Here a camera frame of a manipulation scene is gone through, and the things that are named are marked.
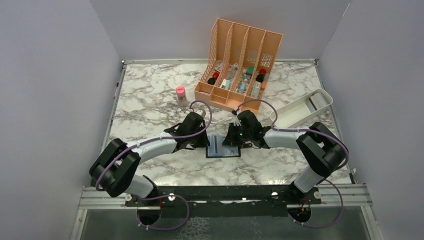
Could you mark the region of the black leather card holder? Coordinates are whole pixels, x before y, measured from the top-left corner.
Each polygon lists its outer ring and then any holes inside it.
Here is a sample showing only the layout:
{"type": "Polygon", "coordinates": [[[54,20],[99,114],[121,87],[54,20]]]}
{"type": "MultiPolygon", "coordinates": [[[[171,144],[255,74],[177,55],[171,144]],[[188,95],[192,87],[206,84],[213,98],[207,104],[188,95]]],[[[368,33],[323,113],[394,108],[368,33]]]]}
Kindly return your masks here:
{"type": "Polygon", "coordinates": [[[223,140],[225,138],[221,136],[221,152],[219,155],[209,155],[208,150],[210,148],[210,136],[208,137],[209,145],[205,149],[206,158],[237,158],[241,156],[241,148],[239,146],[223,146],[223,140]]]}

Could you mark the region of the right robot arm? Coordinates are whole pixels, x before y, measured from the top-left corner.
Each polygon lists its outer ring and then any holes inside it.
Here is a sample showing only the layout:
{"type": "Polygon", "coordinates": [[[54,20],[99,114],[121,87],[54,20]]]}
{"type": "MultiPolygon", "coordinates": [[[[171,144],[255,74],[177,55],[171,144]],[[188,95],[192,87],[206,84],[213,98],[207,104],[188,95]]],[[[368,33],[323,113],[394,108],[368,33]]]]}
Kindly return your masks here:
{"type": "Polygon", "coordinates": [[[321,122],[309,128],[276,128],[263,126],[257,117],[245,110],[229,124],[224,146],[241,147],[250,142],[259,149],[288,148],[300,150],[307,167],[289,185],[289,199],[300,204],[309,196],[309,191],[323,182],[348,159],[347,147],[321,122]]]}

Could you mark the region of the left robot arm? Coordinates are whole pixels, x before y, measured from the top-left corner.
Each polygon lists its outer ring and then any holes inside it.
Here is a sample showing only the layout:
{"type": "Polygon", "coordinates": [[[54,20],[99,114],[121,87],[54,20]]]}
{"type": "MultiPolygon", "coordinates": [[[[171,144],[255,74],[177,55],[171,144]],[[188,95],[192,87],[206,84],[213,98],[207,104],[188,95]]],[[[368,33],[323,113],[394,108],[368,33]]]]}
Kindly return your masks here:
{"type": "Polygon", "coordinates": [[[93,163],[89,175],[110,197],[126,193],[138,196],[144,205],[152,205],[157,200],[156,185],[148,177],[136,175],[138,166],[188,146],[207,147],[209,141],[205,128],[204,117],[190,112],[183,122],[141,143],[128,146],[120,138],[115,138],[93,163]]]}

